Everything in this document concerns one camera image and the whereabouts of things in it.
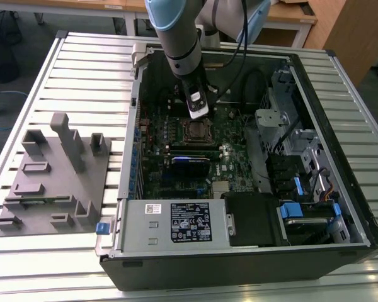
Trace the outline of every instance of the power supply label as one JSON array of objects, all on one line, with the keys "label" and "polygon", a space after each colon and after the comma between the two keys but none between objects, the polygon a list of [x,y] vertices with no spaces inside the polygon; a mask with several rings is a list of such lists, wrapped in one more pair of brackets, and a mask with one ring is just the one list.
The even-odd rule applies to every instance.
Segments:
[{"label": "power supply label", "polygon": [[171,203],[174,243],[212,241],[209,203]]}]

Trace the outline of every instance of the motherboard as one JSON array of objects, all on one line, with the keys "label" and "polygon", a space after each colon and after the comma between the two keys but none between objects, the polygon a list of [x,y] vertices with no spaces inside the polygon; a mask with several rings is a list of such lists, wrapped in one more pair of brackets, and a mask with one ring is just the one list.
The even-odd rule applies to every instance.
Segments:
[{"label": "motherboard", "polygon": [[186,104],[167,104],[141,111],[144,199],[209,199],[255,190],[244,138],[249,116],[218,104],[192,120]]}]

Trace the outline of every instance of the capacitor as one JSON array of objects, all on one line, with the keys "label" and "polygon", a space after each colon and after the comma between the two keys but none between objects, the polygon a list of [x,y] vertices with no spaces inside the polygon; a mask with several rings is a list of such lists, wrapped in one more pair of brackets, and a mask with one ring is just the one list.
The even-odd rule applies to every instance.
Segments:
[{"label": "capacitor", "polygon": [[235,119],[235,113],[233,112],[233,111],[230,111],[229,113],[228,113],[228,117],[230,118],[230,119]]}]

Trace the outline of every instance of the circuit board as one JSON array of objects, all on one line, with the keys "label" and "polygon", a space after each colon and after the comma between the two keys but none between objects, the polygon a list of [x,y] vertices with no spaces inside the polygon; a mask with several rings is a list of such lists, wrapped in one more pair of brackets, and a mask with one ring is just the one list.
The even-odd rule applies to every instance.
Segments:
[{"label": "circuit board", "polygon": [[[169,112],[174,111],[156,106],[142,110],[145,199],[209,199],[213,183],[221,181],[230,191],[255,190],[244,139],[245,116],[224,105],[199,120]],[[176,158],[197,159],[207,163],[207,170],[199,177],[168,177]]]}]

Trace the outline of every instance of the blue latch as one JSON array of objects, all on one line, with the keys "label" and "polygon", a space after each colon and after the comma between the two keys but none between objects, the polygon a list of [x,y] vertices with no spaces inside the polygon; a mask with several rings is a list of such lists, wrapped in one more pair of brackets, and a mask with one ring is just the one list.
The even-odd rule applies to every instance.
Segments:
[{"label": "blue latch", "polygon": [[297,186],[298,195],[299,196],[304,195],[304,190],[302,189],[299,177],[295,177],[294,181],[295,181],[295,185]]},{"label": "blue latch", "polygon": [[285,203],[280,207],[280,212],[283,219],[304,217],[299,203]]},{"label": "blue latch", "polygon": [[335,211],[335,215],[336,216],[340,216],[341,215],[341,209],[340,209],[340,206],[338,203],[334,203],[333,204],[333,209]]},{"label": "blue latch", "polygon": [[111,230],[111,224],[106,222],[98,222],[96,224],[95,233],[97,235],[109,235]]}]

